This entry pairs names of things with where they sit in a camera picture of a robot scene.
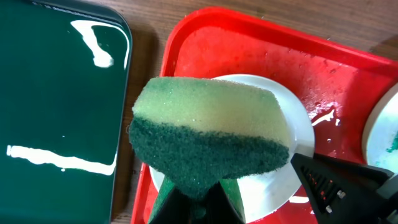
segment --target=white bowl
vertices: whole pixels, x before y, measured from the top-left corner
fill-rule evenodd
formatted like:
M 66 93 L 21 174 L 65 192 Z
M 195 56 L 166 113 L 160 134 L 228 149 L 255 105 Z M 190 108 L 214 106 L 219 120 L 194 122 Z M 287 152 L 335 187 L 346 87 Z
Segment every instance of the white bowl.
M 274 212 L 282 206 L 301 186 L 290 160 L 294 153 L 313 156 L 315 135 L 307 110 L 300 100 L 286 87 L 268 78 L 256 75 L 224 75 L 219 80 L 229 80 L 256 86 L 271 91 L 286 118 L 292 145 L 289 149 L 289 162 L 270 173 L 250 175 L 238 179 L 244 214 L 248 223 Z M 150 167 L 155 188 L 159 191 L 164 175 Z
M 370 166 L 398 173 L 398 150 L 392 144 L 398 133 L 398 84 L 376 104 L 366 121 L 362 135 L 362 150 Z

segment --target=red tray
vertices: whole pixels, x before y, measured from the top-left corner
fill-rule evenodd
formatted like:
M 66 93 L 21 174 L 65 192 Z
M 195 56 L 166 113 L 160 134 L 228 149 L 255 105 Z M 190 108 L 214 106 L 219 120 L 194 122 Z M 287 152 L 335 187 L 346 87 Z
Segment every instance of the red tray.
M 222 8 L 195 11 L 177 24 L 167 41 L 161 77 L 234 73 L 286 86 L 313 122 L 315 152 L 364 163 L 365 122 L 398 82 L 398 63 Z M 295 195 L 306 197 L 303 188 Z M 147 223 L 156 196 L 149 167 L 143 164 L 131 223 Z M 309 202 L 287 202 L 255 223 L 316 222 Z

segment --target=green tray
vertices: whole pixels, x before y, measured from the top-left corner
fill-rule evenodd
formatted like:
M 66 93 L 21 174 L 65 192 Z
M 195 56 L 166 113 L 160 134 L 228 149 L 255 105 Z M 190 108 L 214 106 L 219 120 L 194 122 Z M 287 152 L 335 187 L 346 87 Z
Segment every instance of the green tray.
M 109 223 L 132 37 L 111 9 L 0 0 L 0 223 Z

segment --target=wooden table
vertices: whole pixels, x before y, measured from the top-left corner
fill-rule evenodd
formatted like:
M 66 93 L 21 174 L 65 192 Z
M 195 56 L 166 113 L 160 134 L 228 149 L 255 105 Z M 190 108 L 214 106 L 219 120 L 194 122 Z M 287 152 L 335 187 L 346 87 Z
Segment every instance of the wooden table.
M 156 77 L 170 32 L 187 14 L 207 6 L 234 9 L 302 32 L 398 60 L 397 0 L 90 0 L 120 12 L 134 39 L 123 130 L 148 79 Z M 113 223 L 130 223 L 141 163 L 122 135 Z

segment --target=foam sponge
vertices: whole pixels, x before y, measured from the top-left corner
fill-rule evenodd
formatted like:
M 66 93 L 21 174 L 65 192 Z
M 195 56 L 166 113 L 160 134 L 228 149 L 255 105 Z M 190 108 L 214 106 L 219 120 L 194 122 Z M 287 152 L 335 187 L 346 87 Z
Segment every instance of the foam sponge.
M 221 80 L 153 78 L 133 107 L 136 155 L 201 200 L 220 179 L 270 172 L 289 157 L 275 96 Z

